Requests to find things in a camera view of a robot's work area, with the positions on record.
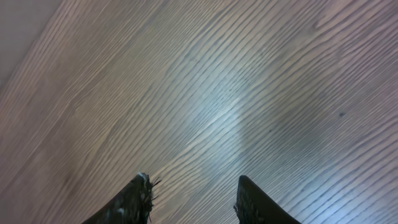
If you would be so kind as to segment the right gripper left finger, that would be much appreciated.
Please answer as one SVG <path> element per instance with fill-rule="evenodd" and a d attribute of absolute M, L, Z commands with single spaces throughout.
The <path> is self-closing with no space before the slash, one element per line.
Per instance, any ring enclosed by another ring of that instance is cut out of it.
<path fill-rule="evenodd" d="M 147 224 L 153 209 L 153 188 L 161 180 L 151 181 L 139 172 L 106 205 L 82 224 Z"/>

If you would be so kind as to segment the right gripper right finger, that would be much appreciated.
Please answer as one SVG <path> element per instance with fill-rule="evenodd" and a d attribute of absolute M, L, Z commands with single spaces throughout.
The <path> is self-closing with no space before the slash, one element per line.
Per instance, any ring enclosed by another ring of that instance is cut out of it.
<path fill-rule="evenodd" d="M 246 175 L 239 177 L 233 208 L 240 224 L 300 224 Z"/>

